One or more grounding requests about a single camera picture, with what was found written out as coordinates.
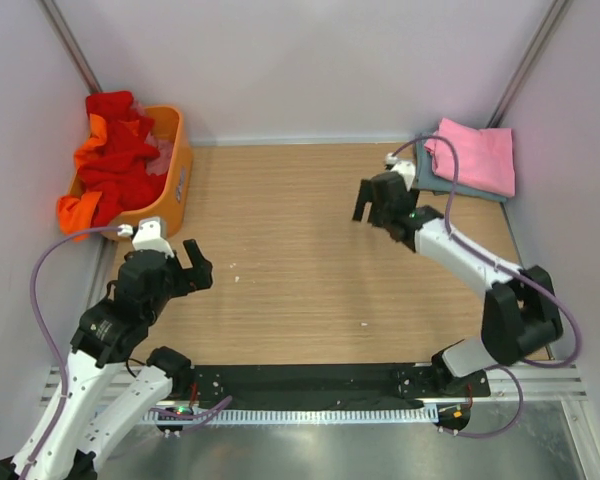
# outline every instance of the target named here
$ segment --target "pile of clothes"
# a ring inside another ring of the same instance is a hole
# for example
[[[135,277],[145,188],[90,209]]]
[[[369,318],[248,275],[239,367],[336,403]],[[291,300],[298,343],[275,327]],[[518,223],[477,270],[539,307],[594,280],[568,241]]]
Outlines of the pile of clothes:
[[[513,140],[510,128],[475,130],[443,118],[436,135],[447,138],[458,153],[457,192],[505,202],[515,195]],[[448,193],[454,174],[449,147],[438,140],[416,145],[416,182],[421,190]]]
[[[173,155],[171,142],[153,137],[154,120],[131,92],[96,93],[86,107],[91,134],[74,154],[83,193],[65,195],[56,205],[65,234],[151,205],[164,190]]]

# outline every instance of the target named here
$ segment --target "wooden tabletop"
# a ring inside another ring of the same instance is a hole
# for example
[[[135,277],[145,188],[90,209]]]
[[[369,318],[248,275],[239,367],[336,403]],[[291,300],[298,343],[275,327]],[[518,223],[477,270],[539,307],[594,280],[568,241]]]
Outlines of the wooden tabletop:
[[[482,299],[351,221],[360,179],[380,173],[393,147],[195,149],[184,226],[170,242],[183,251],[182,240],[198,240],[214,285],[171,300],[134,356],[168,345],[198,364],[413,362],[478,334]],[[444,211],[446,199],[423,193],[419,204]],[[452,220],[516,261],[499,204],[457,197]],[[120,244],[116,271],[129,248]]]

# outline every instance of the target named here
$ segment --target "gray floor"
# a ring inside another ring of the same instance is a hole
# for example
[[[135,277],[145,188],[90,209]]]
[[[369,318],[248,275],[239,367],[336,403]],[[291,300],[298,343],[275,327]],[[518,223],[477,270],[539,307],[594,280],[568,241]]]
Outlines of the gray floor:
[[[469,428],[495,429],[514,409],[477,404]],[[429,424],[222,427],[179,440],[153,435],[152,427],[134,429],[100,480],[585,478],[559,403],[528,404],[520,423],[492,440],[453,438]]]

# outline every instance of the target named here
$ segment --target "laundry basket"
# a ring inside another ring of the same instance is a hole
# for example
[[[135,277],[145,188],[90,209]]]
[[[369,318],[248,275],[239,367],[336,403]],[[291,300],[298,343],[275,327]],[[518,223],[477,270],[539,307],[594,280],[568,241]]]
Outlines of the laundry basket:
[[[151,133],[159,139],[173,142],[173,156],[167,172],[167,180],[162,195],[151,205],[139,210],[122,212],[114,218],[110,225],[121,225],[123,223],[138,226],[140,220],[148,217],[161,217],[167,223],[167,236],[174,235],[182,226],[184,208],[189,189],[189,177],[191,176],[191,165],[193,162],[193,151],[187,140],[184,130],[184,119],[182,113],[175,107],[168,105],[157,105],[144,107],[146,115],[153,118],[155,123]],[[69,195],[79,197],[84,187],[82,181],[74,174]],[[103,235],[110,240],[128,240],[119,237],[115,232],[106,232]]]

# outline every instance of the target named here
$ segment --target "white wall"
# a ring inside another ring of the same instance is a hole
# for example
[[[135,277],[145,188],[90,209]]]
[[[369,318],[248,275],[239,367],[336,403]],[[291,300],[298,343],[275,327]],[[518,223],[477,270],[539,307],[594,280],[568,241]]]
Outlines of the white wall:
[[[403,139],[484,126],[550,0],[58,0],[106,90],[194,142]]]
[[[55,201],[85,138],[86,94],[36,2],[0,2],[0,458],[31,433],[52,363],[28,281],[38,255],[60,238]],[[63,248],[40,279],[43,313],[65,353],[97,247],[92,239]]]
[[[600,0],[573,2],[504,123],[514,128],[513,233],[524,263],[549,269],[580,320],[578,365],[600,415]],[[571,348],[568,336],[555,350]]]

